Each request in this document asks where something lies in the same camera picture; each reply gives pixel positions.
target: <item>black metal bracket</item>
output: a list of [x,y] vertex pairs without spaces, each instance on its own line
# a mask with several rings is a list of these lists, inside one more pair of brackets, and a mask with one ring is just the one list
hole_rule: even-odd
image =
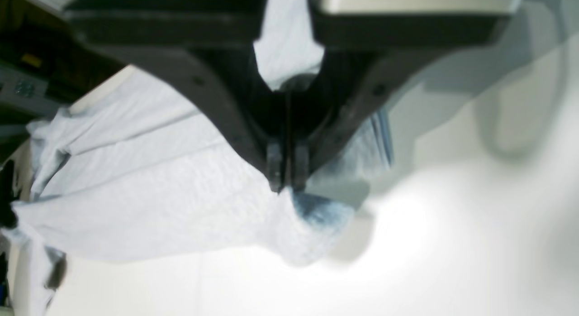
[[78,0],[77,38],[163,79],[202,110],[269,180],[304,189],[413,74],[466,46],[492,43],[505,16],[330,16],[310,5],[326,52],[317,76],[271,91],[252,43],[266,0]]

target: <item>blue stain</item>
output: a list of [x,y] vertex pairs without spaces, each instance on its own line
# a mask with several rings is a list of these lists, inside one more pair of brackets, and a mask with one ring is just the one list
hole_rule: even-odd
[[341,228],[354,215],[352,206],[304,192],[294,192],[292,201],[298,215],[319,230]]

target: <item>black object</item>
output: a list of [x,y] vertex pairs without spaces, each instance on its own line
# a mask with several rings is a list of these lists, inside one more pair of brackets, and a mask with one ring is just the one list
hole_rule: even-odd
[[10,160],[0,170],[0,227],[14,229],[18,225],[18,219],[10,203],[17,199],[12,190],[14,179],[14,161]]
[[271,189],[305,187],[409,77],[453,50],[492,43],[504,15],[324,15],[314,79],[270,91],[252,42],[266,0],[78,0],[64,13],[93,50],[135,64],[201,109]]

